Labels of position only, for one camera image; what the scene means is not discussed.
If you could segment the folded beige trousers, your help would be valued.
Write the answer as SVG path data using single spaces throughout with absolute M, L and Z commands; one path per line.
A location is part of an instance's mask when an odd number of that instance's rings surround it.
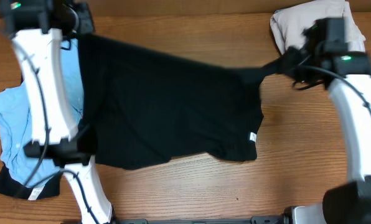
M 281 9 L 272 15 L 270 27 L 280 54 L 290 46 L 300 49 L 306 41 L 303 30 L 327 17 L 344 18 L 349 50 L 365 51 L 365 37 L 353 20 L 350 4 L 345 0 L 317 0 Z

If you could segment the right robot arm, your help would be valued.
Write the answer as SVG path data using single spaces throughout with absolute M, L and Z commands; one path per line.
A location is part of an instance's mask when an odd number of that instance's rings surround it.
M 345 20 L 318 19 L 303 34 L 305 59 L 287 73 L 296 82 L 323 83 L 339 115 L 347 154 L 347 183 L 315 205 L 291 207 L 285 223 L 371 223 L 371 61 L 351 51 Z

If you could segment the black t-shirt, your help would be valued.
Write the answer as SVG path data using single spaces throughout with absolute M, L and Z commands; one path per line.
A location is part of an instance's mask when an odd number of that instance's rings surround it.
M 260 84 L 273 68 L 208 65 L 97 35 L 78 39 L 78 57 L 97 163 L 134 170 L 201 152 L 256 159 Z

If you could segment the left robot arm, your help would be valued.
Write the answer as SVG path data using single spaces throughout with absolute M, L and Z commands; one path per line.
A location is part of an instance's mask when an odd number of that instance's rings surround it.
M 60 61 L 61 43 L 95 27 L 88 4 L 74 1 L 3 0 L 4 34 L 12 42 L 26 83 L 32 138 L 24 147 L 39 162 L 52 159 L 81 211 L 81 223 L 115 223 L 96 170 L 95 130 L 78 129 L 70 112 Z

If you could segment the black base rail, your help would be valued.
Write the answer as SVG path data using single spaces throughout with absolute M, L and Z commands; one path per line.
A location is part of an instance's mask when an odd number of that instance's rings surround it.
M 160 220 L 146 219 L 117 220 L 112 224 L 292 224 L 292 218 L 287 215 L 253 216 L 251 218 L 208 219 L 208 220 Z

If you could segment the light blue shirt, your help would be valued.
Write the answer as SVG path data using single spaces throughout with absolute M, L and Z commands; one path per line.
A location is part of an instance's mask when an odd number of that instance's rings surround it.
M 78 60 L 78 41 L 63 41 L 61 50 L 62 73 L 70 103 L 70 111 L 76 121 L 83 116 L 83 85 Z M 0 92 L 0 159 L 9 169 L 10 176 L 22 184 L 37 164 L 37 159 L 28 158 L 23 147 L 31 140 L 32 116 L 26 85 L 8 88 Z

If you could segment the black garment under pile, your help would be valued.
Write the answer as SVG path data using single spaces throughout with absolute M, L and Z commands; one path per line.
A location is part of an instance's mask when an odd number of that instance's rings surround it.
M 25 188 L 19 192 L 22 184 L 12 179 L 9 169 L 3 165 L 0 171 L 0 194 L 25 200 L 52 198 L 60 194 L 60 180 L 61 176 L 54 176 L 45 185 Z

